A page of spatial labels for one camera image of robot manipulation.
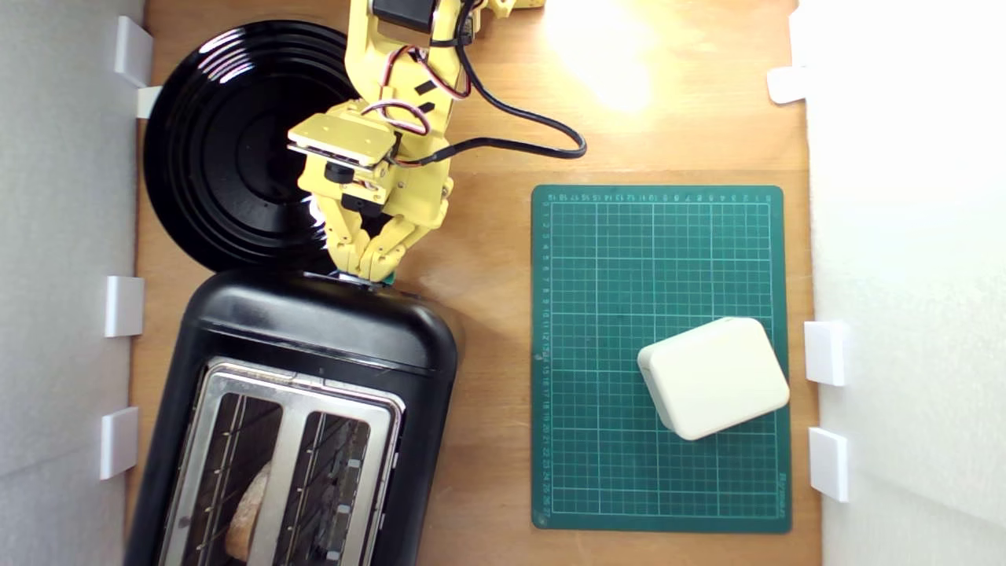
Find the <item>black plate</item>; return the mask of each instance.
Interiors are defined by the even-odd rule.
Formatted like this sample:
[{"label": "black plate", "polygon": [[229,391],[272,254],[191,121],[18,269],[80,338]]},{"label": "black plate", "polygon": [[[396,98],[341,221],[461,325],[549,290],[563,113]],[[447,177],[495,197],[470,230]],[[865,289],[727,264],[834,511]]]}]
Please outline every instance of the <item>black plate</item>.
[{"label": "black plate", "polygon": [[334,29],[262,21],[206,41],[171,73],[147,124],[144,169],[158,218],[197,261],[334,268],[287,130],[357,98],[345,51]]}]

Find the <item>green object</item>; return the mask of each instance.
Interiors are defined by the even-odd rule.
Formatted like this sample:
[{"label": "green object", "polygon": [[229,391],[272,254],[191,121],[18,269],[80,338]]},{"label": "green object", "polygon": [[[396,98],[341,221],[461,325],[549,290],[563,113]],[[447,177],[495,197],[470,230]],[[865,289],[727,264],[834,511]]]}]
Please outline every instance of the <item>green object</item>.
[{"label": "green object", "polygon": [[542,185],[532,230],[534,524],[789,531],[789,407],[689,442],[636,365],[649,344],[750,317],[789,375],[780,188]]}]

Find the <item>toaster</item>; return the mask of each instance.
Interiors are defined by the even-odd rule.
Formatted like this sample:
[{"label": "toaster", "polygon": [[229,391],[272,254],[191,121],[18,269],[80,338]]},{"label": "toaster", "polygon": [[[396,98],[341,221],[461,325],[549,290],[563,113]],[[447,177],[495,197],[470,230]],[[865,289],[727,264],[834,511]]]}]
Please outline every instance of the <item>toaster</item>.
[{"label": "toaster", "polygon": [[235,269],[193,296],[127,566],[413,564],[456,318],[366,281]]}]

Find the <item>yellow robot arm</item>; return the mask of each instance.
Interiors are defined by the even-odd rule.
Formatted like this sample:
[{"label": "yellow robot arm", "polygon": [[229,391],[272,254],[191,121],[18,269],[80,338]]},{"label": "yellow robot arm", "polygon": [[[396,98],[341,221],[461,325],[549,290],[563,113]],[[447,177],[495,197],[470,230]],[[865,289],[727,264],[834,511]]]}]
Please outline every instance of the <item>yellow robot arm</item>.
[{"label": "yellow robot arm", "polygon": [[[435,2],[352,0],[345,62],[360,99],[289,132],[290,148],[307,155],[299,185],[324,219],[336,267],[371,280],[388,276],[408,247],[443,222],[454,188],[449,156],[458,151],[445,133],[454,103],[477,80],[464,71],[457,44],[478,32],[482,10],[506,17],[514,1],[440,0],[427,14],[428,45],[378,31],[375,11],[389,5],[422,12]],[[579,155],[583,150],[580,138]]]}]

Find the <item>wooden surface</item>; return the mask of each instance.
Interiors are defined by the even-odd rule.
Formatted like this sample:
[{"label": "wooden surface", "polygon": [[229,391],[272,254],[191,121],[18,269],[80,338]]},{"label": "wooden surface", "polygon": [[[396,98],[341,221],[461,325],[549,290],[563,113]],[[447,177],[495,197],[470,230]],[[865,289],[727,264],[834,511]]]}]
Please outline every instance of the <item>wooden surface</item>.
[{"label": "wooden surface", "polygon": [[[445,225],[405,256],[398,286],[460,312],[468,335],[421,564],[819,564],[820,501],[809,487],[807,428],[817,395],[804,380],[802,323],[812,318],[803,107],[778,108],[765,72],[789,63],[794,0],[548,0],[493,21],[472,46],[505,101],[588,137],[588,156],[556,161],[495,150],[454,160]],[[299,18],[345,29],[338,0],[149,0],[154,80],[190,50],[248,21]],[[563,140],[462,103],[450,136]],[[530,521],[529,201],[539,183],[775,183],[786,192],[794,528],[785,536],[538,531]],[[141,183],[139,275],[146,329],[131,399],[146,457],[182,310],[208,271],[158,223]],[[130,478],[130,509],[141,469]]]}]

